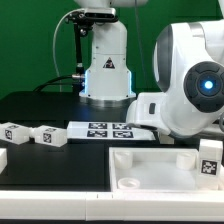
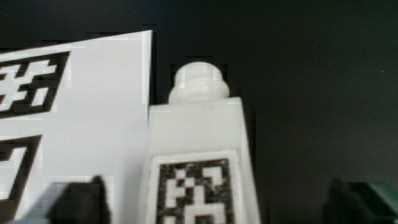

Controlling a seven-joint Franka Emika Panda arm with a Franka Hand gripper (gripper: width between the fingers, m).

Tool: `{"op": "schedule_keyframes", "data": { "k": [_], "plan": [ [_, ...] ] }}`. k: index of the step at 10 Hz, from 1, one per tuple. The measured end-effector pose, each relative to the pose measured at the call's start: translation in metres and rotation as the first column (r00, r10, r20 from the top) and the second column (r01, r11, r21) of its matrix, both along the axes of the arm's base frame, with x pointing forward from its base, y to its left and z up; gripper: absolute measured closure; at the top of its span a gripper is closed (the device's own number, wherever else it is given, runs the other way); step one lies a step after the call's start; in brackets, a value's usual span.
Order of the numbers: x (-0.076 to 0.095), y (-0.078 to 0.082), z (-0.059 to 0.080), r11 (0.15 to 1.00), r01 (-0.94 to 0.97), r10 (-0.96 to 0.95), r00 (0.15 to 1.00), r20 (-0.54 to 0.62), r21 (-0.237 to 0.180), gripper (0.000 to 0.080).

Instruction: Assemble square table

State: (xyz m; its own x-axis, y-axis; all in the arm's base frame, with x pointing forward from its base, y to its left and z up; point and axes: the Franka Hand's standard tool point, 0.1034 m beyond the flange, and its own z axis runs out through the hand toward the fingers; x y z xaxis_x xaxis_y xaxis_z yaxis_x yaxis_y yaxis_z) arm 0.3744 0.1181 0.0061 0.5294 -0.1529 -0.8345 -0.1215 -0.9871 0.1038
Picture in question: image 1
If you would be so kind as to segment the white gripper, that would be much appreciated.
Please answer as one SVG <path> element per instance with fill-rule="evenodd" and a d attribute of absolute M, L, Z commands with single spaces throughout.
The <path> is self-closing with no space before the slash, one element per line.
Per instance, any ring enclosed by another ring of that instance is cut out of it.
<path fill-rule="evenodd" d="M 140 93 L 128 107 L 126 124 L 130 127 L 171 134 L 169 124 L 172 108 L 171 95 L 163 92 Z"/>

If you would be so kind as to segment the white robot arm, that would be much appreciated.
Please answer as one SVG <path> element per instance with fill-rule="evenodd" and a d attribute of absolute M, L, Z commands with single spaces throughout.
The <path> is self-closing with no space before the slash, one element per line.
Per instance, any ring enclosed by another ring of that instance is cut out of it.
<path fill-rule="evenodd" d="M 100 106 L 129 101 L 129 126 L 179 138 L 204 131 L 224 113 L 224 19 L 166 26 L 153 54 L 160 91 L 135 94 L 126 66 L 127 30 L 116 9 L 148 0 L 74 1 L 81 32 L 93 29 L 91 65 L 79 93 L 83 101 Z"/>

